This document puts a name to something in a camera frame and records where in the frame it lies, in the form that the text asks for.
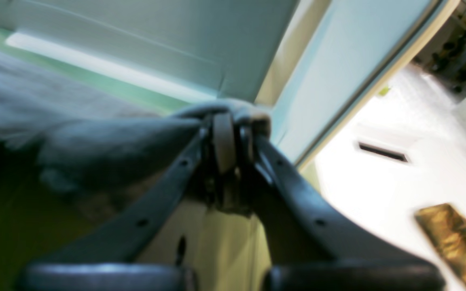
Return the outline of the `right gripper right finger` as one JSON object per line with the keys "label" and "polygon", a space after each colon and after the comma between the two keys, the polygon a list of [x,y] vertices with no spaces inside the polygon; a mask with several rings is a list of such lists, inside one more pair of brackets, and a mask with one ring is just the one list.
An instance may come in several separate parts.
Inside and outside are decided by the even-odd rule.
{"label": "right gripper right finger", "polygon": [[333,208],[254,125],[235,127],[241,206],[264,227],[263,291],[442,291],[438,267]]}

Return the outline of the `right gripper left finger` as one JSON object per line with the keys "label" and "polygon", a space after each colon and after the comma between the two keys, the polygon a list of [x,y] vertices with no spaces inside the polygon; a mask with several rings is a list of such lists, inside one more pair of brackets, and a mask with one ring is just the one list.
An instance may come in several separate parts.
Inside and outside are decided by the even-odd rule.
{"label": "right gripper left finger", "polygon": [[189,266],[209,207],[233,205],[233,118],[214,114],[136,203],[32,261],[17,291],[197,291]]}

